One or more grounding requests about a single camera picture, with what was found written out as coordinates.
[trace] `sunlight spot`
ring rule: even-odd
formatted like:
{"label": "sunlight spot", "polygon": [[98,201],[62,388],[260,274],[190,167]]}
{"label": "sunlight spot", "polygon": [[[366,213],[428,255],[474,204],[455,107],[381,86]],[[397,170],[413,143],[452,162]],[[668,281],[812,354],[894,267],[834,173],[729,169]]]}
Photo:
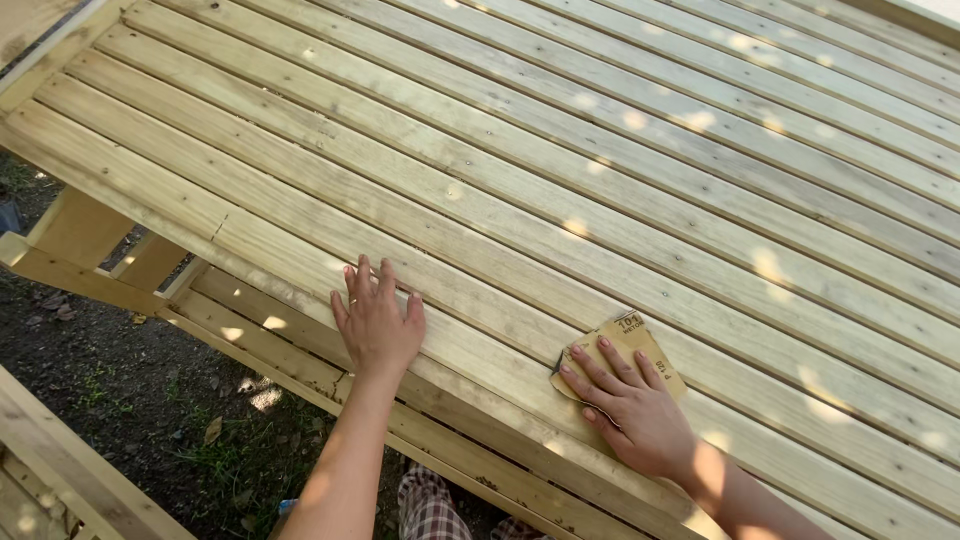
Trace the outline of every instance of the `sunlight spot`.
{"label": "sunlight spot", "polygon": [[817,135],[825,138],[834,138],[837,136],[837,133],[839,133],[827,124],[819,124],[816,128],[813,128],[813,131],[816,132]]}
{"label": "sunlight spot", "polygon": [[266,390],[250,398],[250,405],[255,406],[257,410],[262,412],[276,405],[276,402],[280,401],[280,398],[282,397],[283,390],[280,390],[277,387],[267,388]]}
{"label": "sunlight spot", "polygon": [[706,433],[702,434],[701,437],[711,445],[724,452],[728,453],[730,451],[732,441],[727,433],[720,431],[707,431]]}
{"label": "sunlight spot", "polygon": [[597,161],[587,161],[587,172],[591,175],[598,175],[607,170],[607,165],[599,163]]}
{"label": "sunlight spot", "polygon": [[591,94],[579,93],[573,97],[573,101],[577,102],[577,107],[584,109],[593,109],[597,106],[597,98]]}
{"label": "sunlight spot", "polygon": [[819,396],[821,399],[826,400],[828,403],[833,404],[834,406],[838,406],[844,410],[850,410],[850,407],[844,403],[843,400],[831,394],[820,383],[820,376],[817,375],[816,371],[807,366],[799,366],[797,368],[797,374],[800,376],[800,381],[804,384],[804,388],[812,392],[814,395]]}
{"label": "sunlight spot", "polygon": [[263,328],[267,330],[278,330],[287,328],[287,322],[279,317],[274,317],[273,315],[267,317],[267,320],[263,323]]}
{"label": "sunlight spot", "polygon": [[783,122],[776,116],[767,116],[763,118],[763,127],[783,135]]}
{"label": "sunlight spot", "polygon": [[623,113],[623,123],[627,124],[631,130],[639,131],[646,127],[647,117],[639,111],[628,110]]}
{"label": "sunlight spot", "polygon": [[450,185],[446,187],[446,196],[456,201],[464,196],[464,187],[460,185],[460,183],[451,182]]}
{"label": "sunlight spot", "polygon": [[[29,508],[22,508],[23,511],[29,511]],[[30,534],[36,529],[36,518],[34,516],[20,516],[16,522],[16,527],[20,532]]]}
{"label": "sunlight spot", "polygon": [[743,52],[750,49],[750,38],[743,34],[733,34],[727,39],[727,44],[733,49]]}
{"label": "sunlight spot", "polygon": [[810,396],[804,396],[804,399],[806,399],[806,408],[810,409],[810,412],[816,414],[828,424],[849,424],[853,421],[853,418],[850,416],[847,416],[843,412],[818,399],[811,398]]}
{"label": "sunlight spot", "polygon": [[220,334],[227,341],[236,341],[243,335],[243,329],[238,328],[220,328]]}
{"label": "sunlight spot", "polygon": [[579,217],[571,217],[564,221],[564,229],[580,236],[587,234],[587,222]]}
{"label": "sunlight spot", "polygon": [[935,450],[947,449],[947,437],[939,431],[925,431],[924,434],[920,436],[920,440],[924,441],[926,446],[932,447]]}
{"label": "sunlight spot", "polygon": [[560,455],[560,456],[564,455],[564,447],[561,446],[561,444],[556,440],[551,439],[549,441],[546,441],[545,443],[543,443],[543,446],[546,447],[547,450],[549,450],[550,452],[556,455]]}
{"label": "sunlight spot", "polygon": [[690,112],[684,114],[680,117],[681,123],[683,123],[687,128],[697,132],[698,134],[703,133],[707,128],[717,123],[716,116],[712,112],[706,110],[701,110],[699,112]]}
{"label": "sunlight spot", "polygon": [[646,32],[647,34],[650,34],[650,35],[653,35],[653,36],[660,36],[660,35],[663,34],[665,31],[663,30],[663,28],[661,28],[661,27],[659,27],[659,26],[654,26],[654,25],[650,24],[649,22],[645,22],[645,23],[643,23],[643,32]]}

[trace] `wooden deck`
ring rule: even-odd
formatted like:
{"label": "wooden deck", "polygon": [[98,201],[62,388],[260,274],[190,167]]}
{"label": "wooden deck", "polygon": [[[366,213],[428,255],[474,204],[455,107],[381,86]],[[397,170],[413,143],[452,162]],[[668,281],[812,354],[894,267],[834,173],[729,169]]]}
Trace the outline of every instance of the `wooden deck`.
{"label": "wooden deck", "polygon": [[0,83],[0,146],[71,186],[14,271],[337,412],[327,291],[389,257],[429,327],[392,446],[558,537],[720,538],[547,380],[636,308],[693,428],[836,538],[960,537],[957,50],[837,0],[93,8]]}

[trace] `soil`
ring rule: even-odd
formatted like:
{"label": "soil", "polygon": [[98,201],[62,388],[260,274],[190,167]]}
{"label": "soil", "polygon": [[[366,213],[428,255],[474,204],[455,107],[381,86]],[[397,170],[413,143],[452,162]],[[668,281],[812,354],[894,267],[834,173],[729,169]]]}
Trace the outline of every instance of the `soil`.
{"label": "soil", "polygon": [[[0,203],[16,200],[24,232],[59,192],[0,153]],[[0,269],[0,364],[197,538],[267,538],[336,419],[176,327],[132,316]],[[205,445],[217,418],[221,434]],[[374,538],[397,538],[403,462],[385,448]],[[506,514],[450,487],[474,538],[489,538]]]}

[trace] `plaid pants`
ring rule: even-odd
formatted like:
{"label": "plaid pants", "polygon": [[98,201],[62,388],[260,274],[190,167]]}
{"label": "plaid pants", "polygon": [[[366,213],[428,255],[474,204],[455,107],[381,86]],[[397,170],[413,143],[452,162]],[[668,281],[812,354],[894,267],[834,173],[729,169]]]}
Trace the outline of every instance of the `plaid pants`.
{"label": "plaid pants", "polygon": [[[472,540],[464,520],[457,515],[446,483],[440,475],[416,463],[400,480],[396,494],[400,505],[401,540]],[[491,540],[555,540],[517,518],[500,522]]]}

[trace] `sandpaper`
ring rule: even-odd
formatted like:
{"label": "sandpaper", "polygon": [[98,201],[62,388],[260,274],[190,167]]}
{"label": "sandpaper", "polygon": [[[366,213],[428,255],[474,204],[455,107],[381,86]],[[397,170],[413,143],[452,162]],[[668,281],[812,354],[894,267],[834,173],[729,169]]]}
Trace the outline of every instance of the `sandpaper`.
{"label": "sandpaper", "polygon": [[588,379],[587,374],[583,368],[580,367],[580,364],[570,356],[570,348],[574,345],[580,345],[580,348],[583,349],[588,356],[593,358],[593,361],[600,367],[613,373],[610,364],[597,349],[597,340],[601,336],[606,336],[620,353],[620,357],[623,358],[627,365],[636,369],[638,373],[640,373],[640,370],[636,367],[634,351],[643,351],[643,353],[650,358],[650,362],[657,368],[657,371],[660,372],[660,377],[666,383],[667,390],[670,392],[674,401],[679,400],[681,396],[686,393],[684,380],[680,378],[680,374],[677,373],[677,370],[670,364],[670,360],[666,358],[660,346],[657,345],[654,336],[647,330],[640,314],[635,310],[607,321],[600,328],[588,332],[566,347],[560,354],[560,359],[557,361],[553,374],[550,376],[550,383],[553,384],[554,388],[563,392],[564,395],[570,399],[582,401],[576,392],[574,392],[560,376],[560,366],[566,365],[580,377]]}

